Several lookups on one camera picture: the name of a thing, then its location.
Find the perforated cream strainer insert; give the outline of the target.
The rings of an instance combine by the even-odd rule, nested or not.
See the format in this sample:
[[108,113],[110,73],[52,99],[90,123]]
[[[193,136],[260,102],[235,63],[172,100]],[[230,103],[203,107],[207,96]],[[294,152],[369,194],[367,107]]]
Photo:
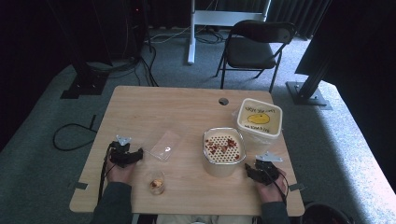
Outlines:
[[240,139],[230,134],[214,134],[205,138],[204,153],[217,164],[238,162],[243,158]]

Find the dark curtain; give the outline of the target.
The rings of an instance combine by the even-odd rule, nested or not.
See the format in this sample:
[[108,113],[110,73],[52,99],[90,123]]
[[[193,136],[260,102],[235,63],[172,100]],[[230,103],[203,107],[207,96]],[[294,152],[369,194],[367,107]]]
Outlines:
[[332,0],[271,0],[267,21],[295,25],[297,36],[311,39]]

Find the white desk frame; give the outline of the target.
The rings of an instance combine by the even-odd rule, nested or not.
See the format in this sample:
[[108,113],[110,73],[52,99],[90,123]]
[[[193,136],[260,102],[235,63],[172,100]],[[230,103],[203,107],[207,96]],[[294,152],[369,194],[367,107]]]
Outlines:
[[195,1],[191,0],[191,33],[188,52],[188,64],[195,63],[195,26],[233,26],[239,21],[255,20],[266,21],[272,0],[265,0],[262,12],[239,12],[239,11],[218,11],[218,10],[198,10],[195,8]]

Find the dried red berries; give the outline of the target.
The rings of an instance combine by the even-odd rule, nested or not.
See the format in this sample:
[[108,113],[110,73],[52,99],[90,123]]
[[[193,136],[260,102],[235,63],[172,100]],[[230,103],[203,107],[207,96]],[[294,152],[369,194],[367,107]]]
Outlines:
[[205,152],[214,162],[231,162],[240,158],[238,143],[231,137],[206,139]]

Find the black folding chair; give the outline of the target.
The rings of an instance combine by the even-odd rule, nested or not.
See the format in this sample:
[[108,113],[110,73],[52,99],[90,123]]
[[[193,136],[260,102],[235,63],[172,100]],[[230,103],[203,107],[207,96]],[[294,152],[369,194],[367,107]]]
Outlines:
[[283,49],[296,34],[291,22],[244,20],[236,23],[226,39],[216,77],[221,73],[220,87],[224,88],[227,71],[257,71],[258,78],[265,70],[273,69],[269,91],[272,91]]

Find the small glass cup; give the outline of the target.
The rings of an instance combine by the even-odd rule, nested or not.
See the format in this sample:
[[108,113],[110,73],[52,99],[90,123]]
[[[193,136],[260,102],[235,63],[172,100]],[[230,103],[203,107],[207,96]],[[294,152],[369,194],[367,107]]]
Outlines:
[[164,173],[160,171],[154,171],[149,174],[148,179],[149,190],[154,195],[160,195],[164,192]]

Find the black metal stand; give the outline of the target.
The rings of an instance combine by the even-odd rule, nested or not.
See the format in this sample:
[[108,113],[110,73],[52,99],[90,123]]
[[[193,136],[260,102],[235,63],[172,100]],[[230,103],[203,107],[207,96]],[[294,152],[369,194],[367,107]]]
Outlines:
[[296,105],[312,105],[321,110],[332,110],[330,102],[322,96],[318,89],[318,85],[326,75],[328,68],[329,63],[325,62],[305,82],[288,81],[286,83],[290,96]]
[[101,95],[109,73],[93,71],[87,64],[63,12],[60,0],[46,0],[46,2],[57,22],[58,34],[63,43],[64,51],[77,73],[69,89],[62,93],[61,98],[77,99],[80,95]]

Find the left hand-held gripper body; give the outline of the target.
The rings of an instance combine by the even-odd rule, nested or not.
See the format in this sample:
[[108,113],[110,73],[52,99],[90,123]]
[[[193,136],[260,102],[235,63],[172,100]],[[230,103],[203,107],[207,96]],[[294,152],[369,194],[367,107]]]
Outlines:
[[131,137],[116,135],[116,140],[108,148],[108,157],[112,163],[122,168],[127,165],[131,140]]

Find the clear plastic lid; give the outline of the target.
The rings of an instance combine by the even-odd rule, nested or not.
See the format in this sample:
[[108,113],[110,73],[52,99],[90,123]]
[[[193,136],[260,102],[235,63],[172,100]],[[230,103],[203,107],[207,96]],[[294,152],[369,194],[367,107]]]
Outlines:
[[149,154],[160,161],[167,161],[181,139],[182,137],[179,134],[166,131],[149,151]]

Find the person's left hand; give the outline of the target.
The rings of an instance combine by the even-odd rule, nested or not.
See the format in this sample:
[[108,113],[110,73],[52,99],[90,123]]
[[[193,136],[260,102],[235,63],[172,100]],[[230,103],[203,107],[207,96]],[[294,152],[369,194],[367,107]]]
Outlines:
[[106,179],[108,182],[120,182],[130,185],[132,182],[134,168],[134,163],[128,164],[125,167],[119,167],[110,160],[107,160]]

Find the black round seat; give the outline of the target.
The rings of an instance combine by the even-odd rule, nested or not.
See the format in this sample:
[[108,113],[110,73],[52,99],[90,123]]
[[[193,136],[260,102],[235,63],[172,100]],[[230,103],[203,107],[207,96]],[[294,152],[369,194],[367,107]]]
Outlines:
[[299,224],[356,224],[356,222],[345,212],[328,203],[312,202],[305,206]]

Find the person's right hand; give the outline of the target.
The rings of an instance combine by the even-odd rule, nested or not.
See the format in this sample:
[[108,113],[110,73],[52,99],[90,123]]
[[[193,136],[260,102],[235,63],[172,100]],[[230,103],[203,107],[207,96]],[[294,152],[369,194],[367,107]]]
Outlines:
[[256,189],[260,195],[260,199],[262,203],[271,203],[271,202],[282,202],[286,201],[286,191],[287,187],[285,185],[285,176],[286,173],[279,169],[280,175],[278,179],[270,184],[265,186],[263,183],[255,183]]

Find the cream square container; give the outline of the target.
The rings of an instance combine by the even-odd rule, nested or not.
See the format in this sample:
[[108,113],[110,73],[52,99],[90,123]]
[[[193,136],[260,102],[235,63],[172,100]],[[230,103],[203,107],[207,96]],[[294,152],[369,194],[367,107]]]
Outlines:
[[[243,158],[238,161],[238,162],[233,162],[233,163],[226,163],[226,164],[217,164],[214,162],[211,162],[207,159],[204,153],[204,140],[206,137],[214,134],[230,134],[233,136],[236,136],[237,138],[240,139],[241,143],[241,148],[242,148],[242,153],[243,153]],[[204,153],[204,167],[205,170],[210,174],[215,177],[227,177],[233,174],[234,170],[236,167],[244,161],[246,158],[246,150],[245,150],[245,143],[243,136],[240,132],[238,132],[235,128],[230,128],[230,127],[218,127],[218,128],[211,128],[207,130],[204,135],[203,135],[203,153]]]

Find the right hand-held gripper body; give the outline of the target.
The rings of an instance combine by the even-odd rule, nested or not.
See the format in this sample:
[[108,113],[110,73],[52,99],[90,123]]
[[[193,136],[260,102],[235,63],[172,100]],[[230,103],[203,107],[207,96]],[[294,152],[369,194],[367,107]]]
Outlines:
[[255,158],[255,168],[259,172],[258,182],[269,185],[279,178],[280,172],[275,166],[275,162],[282,162],[282,158],[269,151],[256,155]]

